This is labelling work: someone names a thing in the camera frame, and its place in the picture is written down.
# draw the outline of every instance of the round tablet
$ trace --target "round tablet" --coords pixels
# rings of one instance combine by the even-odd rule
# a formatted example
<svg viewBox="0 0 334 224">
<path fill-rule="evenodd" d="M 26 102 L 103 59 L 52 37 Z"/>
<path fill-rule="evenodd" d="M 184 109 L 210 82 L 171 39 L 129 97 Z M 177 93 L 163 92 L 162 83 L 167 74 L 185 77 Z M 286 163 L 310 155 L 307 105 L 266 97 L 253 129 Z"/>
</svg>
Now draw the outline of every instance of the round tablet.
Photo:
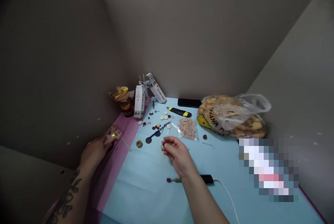
<svg viewBox="0 0 334 224">
<path fill-rule="evenodd" d="M 147 144 L 149 144 L 149 143 L 152 142 L 152 139 L 150 137 L 147 137 L 145 141 L 146 141 Z"/>
</svg>

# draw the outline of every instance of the blue pen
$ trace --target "blue pen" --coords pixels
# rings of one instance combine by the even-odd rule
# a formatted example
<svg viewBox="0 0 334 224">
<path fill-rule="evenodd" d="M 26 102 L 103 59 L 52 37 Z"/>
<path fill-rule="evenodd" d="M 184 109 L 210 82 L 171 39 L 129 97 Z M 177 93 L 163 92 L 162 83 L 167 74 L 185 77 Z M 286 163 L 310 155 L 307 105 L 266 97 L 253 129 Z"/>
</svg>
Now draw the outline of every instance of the blue pen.
<svg viewBox="0 0 334 224">
<path fill-rule="evenodd" d="M 152 134 L 149 138 L 152 138 L 154 135 L 156 135 L 158 132 L 160 132 L 162 129 L 164 129 L 171 121 L 167 122 L 162 128 L 160 128 L 158 131 L 156 131 L 154 134 Z"/>
</svg>

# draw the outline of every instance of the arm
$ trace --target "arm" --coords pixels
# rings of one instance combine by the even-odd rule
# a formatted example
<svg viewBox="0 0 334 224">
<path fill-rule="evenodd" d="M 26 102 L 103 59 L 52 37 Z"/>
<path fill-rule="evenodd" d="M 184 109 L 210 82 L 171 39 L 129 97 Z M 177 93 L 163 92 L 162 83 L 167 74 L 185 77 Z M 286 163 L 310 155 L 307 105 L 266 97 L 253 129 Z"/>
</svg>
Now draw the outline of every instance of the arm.
<svg viewBox="0 0 334 224">
<path fill-rule="evenodd" d="M 104 146 L 103 141 L 104 138 L 100 138 L 87 144 L 81 155 L 80 165 L 69 187 L 49 217 L 48 224 L 81 224 L 84 222 L 90 180 L 111 145 L 109 143 Z"/>
<path fill-rule="evenodd" d="M 229 224 L 209 189 L 199 175 L 187 147 L 175 137 L 164 137 L 164 155 L 167 155 L 182 180 L 195 224 Z"/>
</svg>

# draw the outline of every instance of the light blue table surface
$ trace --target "light blue table surface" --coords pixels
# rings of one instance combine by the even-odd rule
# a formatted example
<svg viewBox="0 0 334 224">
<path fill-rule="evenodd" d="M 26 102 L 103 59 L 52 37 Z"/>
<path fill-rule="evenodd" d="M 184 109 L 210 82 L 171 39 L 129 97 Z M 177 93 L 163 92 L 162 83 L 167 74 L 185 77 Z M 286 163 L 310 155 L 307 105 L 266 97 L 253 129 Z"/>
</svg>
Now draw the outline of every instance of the light blue table surface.
<svg viewBox="0 0 334 224">
<path fill-rule="evenodd" d="M 166 181 L 166 178 L 178 177 L 169 158 L 160 149 L 162 138 L 170 135 L 171 130 L 165 128 L 160 137 L 152 138 L 151 144 L 145 142 L 154 132 L 152 126 L 169 121 L 160 120 L 160 116 L 167 111 L 166 106 L 180 108 L 177 99 L 167 98 L 164 104 L 155 102 L 155 110 L 160 112 L 150 116 L 153 108 L 152 103 L 149 105 L 143 121 L 151 121 L 152 124 L 139 127 L 132 151 L 125 159 L 103 210 L 102 224 L 193 223 L 182 184 Z M 191 118 L 196 121 L 196 108 L 180 109 L 191 112 Z M 268 196 L 259 195 L 259 189 L 254 188 L 254 182 L 250 179 L 249 169 L 239 160 L 239 144 L 235 139 L 214 134 L 198 124 L 197 132 L 199 141 L 180 139 L 190 149 L 199 173 L 210 174 L 225 184 L 240 223 L 323 223 L 299 189 L 296 189 L 298 202 L 270 202 Z M 207 140 L 203 139 L 204 134 L 208 136 Z M 136 147 L 138 140 L 143 142 L 140 149 Z M 229 222 L 237 223 L 232 203 L 223 186 L 215 182 L 214 186 L 209 186 L 209 190 Z"/>
</svg>

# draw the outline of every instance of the tattooed arm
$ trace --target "tattooed arm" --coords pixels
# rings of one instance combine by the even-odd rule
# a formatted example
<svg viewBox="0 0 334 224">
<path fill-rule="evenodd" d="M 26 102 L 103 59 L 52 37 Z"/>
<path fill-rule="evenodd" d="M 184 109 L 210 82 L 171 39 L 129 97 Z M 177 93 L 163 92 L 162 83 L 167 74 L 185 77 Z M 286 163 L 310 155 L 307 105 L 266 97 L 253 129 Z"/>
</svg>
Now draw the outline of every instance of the tattooed arm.
<svg viewBox="0 0 334 224">
<path fill-rule="evenodd" d="M 100 138 L 87 144 L 81 155 L 80 165 L 47 224 L 81 224 L 84 222 L 90 180 L 112 144 L 109 143 L 104 146 L 103 141 L 104 138 Z"/>
</svg>

